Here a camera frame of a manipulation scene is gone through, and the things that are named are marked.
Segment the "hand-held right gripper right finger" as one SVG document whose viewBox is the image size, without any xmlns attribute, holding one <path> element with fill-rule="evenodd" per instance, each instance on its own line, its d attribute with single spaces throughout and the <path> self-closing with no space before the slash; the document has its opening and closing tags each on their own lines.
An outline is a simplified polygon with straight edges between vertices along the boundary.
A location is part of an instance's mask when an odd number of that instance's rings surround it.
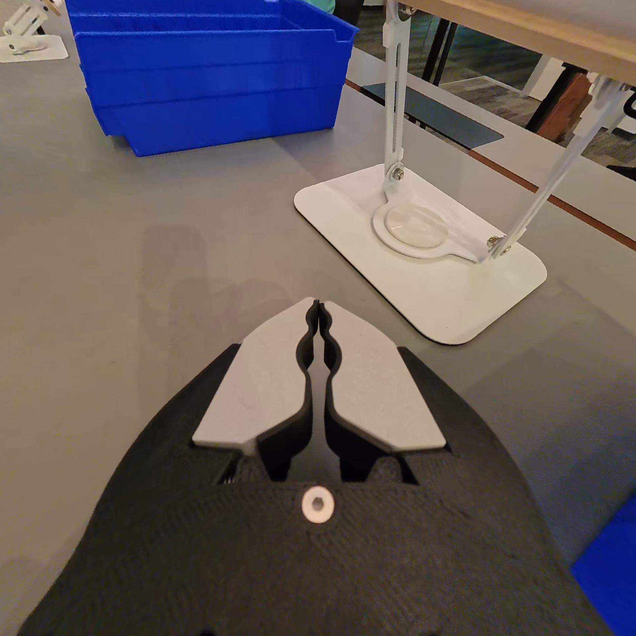
<svg viewBox="0 0 636 636">
<path fill-rule="evenodd" d="M 366 481 L 378 460 L 439 451 L 447 441 L 398 347 L 383 332 L 332 301 L 319 306 L 324 363 L 324 430 L 343 482 Z"/>
</svg>

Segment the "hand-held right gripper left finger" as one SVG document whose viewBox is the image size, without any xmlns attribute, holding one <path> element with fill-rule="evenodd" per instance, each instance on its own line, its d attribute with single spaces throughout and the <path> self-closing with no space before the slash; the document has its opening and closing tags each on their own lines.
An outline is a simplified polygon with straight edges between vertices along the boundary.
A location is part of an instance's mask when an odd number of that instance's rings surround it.
<svg viewBox="0 0 636 636">
<path fill-rule="evenodd" d="M 192 437 L 197 447 L 258 457 L 285 481 L 312 436 L 312 387 L 319 302 L 305 298 L 255 328 L 238 346 Z"/>
</svg>

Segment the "blue divided plastic bin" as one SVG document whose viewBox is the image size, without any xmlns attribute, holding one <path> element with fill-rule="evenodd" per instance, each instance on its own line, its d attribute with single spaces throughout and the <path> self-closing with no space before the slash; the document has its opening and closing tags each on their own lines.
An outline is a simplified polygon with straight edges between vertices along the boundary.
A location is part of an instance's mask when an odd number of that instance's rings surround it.
<svg viewBox="0 0 636 636">
<path fill-rule="evenodd" d="M 615 635 L 635 634 L 635 496 L 584 550 L 572 573 Z"/>
</svg>

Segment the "white stand with wooden board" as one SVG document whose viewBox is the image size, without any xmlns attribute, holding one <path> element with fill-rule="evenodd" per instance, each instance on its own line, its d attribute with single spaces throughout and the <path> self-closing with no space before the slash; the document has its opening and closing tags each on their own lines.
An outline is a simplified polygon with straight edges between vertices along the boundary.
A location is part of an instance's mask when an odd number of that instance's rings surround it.
<svg viewBox="0 0 636 636">
<path fill-rule="evenodd" d="M 592 105 L 528 210 L 502 234 L 405 167 L 410 18 L 433 13 L 597 73 Z M 518 244 L 635 86 L 635 2 L 387 1 L 384 163 L 300 190 L 296 210 L 422 335 L 472 340 L 547 277 Z"/>
<path fill-rule="evenodd" d="M 61 16 L 64 5 L 65 1 L 22 1 L 4 23 L 1 63 L 67 59 L 62 38 L 43 29 L 49 18 Z"/>
</svg>

